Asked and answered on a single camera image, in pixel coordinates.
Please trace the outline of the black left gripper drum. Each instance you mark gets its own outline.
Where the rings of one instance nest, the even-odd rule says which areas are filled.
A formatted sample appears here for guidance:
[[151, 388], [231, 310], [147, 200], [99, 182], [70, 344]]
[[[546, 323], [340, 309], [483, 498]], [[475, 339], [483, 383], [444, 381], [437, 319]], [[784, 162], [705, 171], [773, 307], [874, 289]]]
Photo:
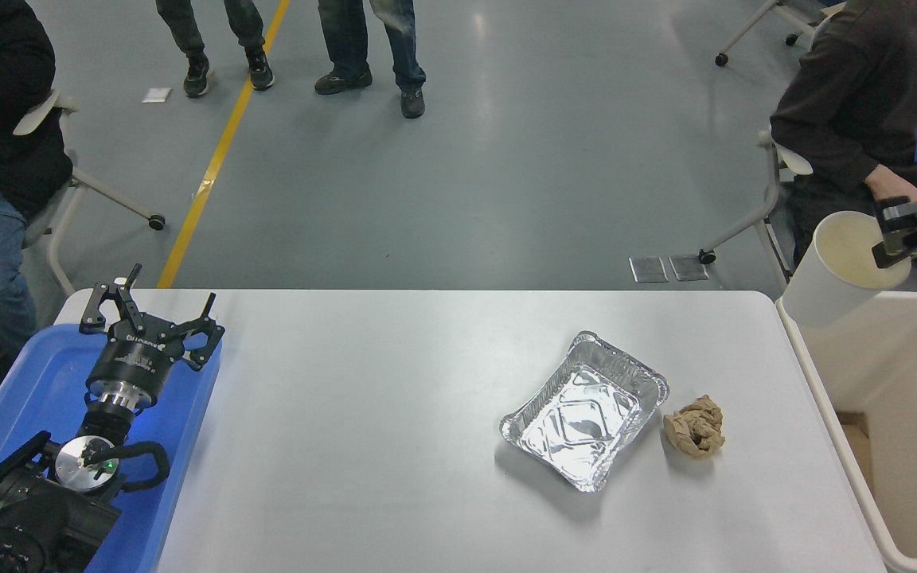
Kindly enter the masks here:
[[183, 354], [183, 336], [173, 322], [157, 317], [143, 319], [143, 331], [131, 322], [113, 323], [107, 341], [86, 385], [93, 395], [116, 389], [121, 382], [143, 395], [160, 395], [176, 359]]

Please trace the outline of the person's hand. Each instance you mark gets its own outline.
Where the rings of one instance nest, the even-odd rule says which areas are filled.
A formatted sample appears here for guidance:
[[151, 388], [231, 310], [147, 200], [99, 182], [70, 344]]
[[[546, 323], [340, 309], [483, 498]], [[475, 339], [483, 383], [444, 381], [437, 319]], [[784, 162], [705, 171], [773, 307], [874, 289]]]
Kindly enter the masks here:
[[877, 164], [864, 177], [863, 182], [876, 202], [892, 199], [907, 199], [910, 202], [917, 202], [916, 185], [900, 177], [884, 164]]

